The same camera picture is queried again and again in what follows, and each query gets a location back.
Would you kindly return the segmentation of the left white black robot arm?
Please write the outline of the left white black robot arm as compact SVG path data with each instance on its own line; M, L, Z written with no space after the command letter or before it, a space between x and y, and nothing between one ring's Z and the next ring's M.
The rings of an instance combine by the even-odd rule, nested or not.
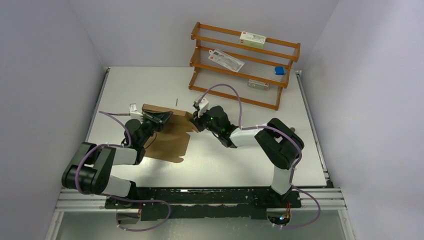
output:
M115 196L124 207L134 207L139 200L136 183L113 176L112 168L139 165L145 144L164 130L172 115L172 111L133 111L126 123L118 121L124 129L120 144L82 142L62 174L62 186L85 195Z

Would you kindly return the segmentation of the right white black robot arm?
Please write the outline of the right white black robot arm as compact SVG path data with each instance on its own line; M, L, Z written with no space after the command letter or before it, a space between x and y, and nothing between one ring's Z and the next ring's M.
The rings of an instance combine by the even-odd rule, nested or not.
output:
M261 147L274 165L270 188L270 202L282 207L289 200L293 189L294 168L302 157L305 147L303 140L278 118L252 127L240 127L230 122L227 113L220 106L212 108L194 104L195 112L190 120L198 131L210 131L226 148L243 146Z

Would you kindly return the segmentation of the brown cardboard box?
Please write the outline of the brown cardboard box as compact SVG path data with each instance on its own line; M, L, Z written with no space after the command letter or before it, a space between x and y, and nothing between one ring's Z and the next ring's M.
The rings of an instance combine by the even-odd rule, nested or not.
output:
M172 111L173 114L164 125L163 130L155 132L144 145L145 157L171 163L181 163L186 154L191 132L198 129L190 121L193 114L187 111L144 104L143 111L154 113Z

